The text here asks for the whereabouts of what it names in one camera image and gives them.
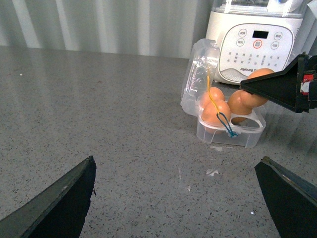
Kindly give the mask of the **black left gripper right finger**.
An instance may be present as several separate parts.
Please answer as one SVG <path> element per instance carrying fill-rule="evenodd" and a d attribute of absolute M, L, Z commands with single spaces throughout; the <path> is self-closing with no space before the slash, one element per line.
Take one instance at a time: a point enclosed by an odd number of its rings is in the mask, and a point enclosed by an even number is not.
<path fill-rule="evenodd" d="M 265 156 L 255 166 L 269 213 L 282 238 L 317 236 L 317 187 Z"/>

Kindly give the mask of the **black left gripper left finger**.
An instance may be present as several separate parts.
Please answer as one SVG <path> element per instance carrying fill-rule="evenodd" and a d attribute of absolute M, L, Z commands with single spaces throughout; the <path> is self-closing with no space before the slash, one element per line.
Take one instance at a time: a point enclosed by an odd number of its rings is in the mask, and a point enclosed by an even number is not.
<path fill-rule="evenodd" d="M 78 238 L 94 192 L 96 163 L 89 156 L 0 222 L 2 238 Z"/>

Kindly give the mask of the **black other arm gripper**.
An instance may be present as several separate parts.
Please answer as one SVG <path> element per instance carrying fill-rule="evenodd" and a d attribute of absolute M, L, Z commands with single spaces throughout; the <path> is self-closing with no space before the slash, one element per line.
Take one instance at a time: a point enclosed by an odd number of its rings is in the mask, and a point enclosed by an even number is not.
<path fill-rule="evenodd" d="M 295 113 L 317 107 L 317 56 L 300 54 L 282 71 L 240 82 L 240 89 Z"/>

